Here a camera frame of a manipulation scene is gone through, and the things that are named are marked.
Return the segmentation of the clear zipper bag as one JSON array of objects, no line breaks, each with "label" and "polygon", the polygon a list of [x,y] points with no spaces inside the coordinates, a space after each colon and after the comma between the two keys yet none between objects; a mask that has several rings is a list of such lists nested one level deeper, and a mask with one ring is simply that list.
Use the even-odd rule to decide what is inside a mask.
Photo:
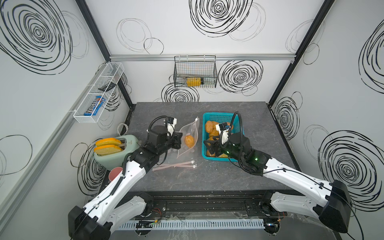
[{"label": "clear zipper bag", "polygon": [[197,167],[194,153],[197,150],[197,142],[199,140],[200,118],[196,117],[192,123],[189,123],[180,129],[182,133],[181,148],[179,150],[168,150],[167,159],[161,165],[156,165],[154,171],[165,170],[168,168],[188,168],[195,169]]}]

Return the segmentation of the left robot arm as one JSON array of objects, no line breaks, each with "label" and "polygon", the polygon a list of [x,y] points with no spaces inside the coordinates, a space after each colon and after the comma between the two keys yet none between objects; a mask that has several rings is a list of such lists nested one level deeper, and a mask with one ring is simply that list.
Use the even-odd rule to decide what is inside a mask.
[{"label": "left robot arm", "polygon": [[123,205],[120,201],[129,190],[154,167],[170,149],[180,149],[182,133],[175,123],[150,125],[145,144],[126,154],[122,172],[92,201],[68,214],[72,240],[108,240],[120,226],[136,216],[147,216],[153,200],[148,194],[133,196]]}]

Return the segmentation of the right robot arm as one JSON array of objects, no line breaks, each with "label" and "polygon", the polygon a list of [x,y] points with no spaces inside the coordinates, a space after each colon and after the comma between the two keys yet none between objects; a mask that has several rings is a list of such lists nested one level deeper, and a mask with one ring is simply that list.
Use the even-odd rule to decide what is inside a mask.
[{"label": "right robot arm", "polygon": [[226,155],[238,161],[243,171],[280,182],[300,195],[274,192],[267,203],[277,212],[291,212],[317,218],[326,227],[346,234],[352,213],[352,200],[346,184],[332,183],[295,170],[272,156],[252,148],[242,133],[214,136],[205,140],[210,154]]}]

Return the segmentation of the potato bagged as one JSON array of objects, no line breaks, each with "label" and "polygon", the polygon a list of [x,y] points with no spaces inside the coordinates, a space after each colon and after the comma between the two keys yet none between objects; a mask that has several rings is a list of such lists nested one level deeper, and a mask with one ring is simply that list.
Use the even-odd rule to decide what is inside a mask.
[{"label": "potato bagged", "polygon": [[205,131],[206,131],[207,133],[210,134],[210,133],[213,131],[213,128],[214,128],[214,124],[213,124],[212,121],[207,121],[207,122],[205,123]]},{"label": "potato bagged", "polygon": [[185,137],[185,145],[188,148],[192,148],[195,145],[195,138],[192,135],[187,135]]},{"label": "potato bagged", "polygon": [[209,133],[209,137],[211,138],[211,137],[217,137],[217,136],[219,136],[220,135],[220,133],[219,133],[219,131],[217,131],[217,130],[212,130],[210,133]]}]

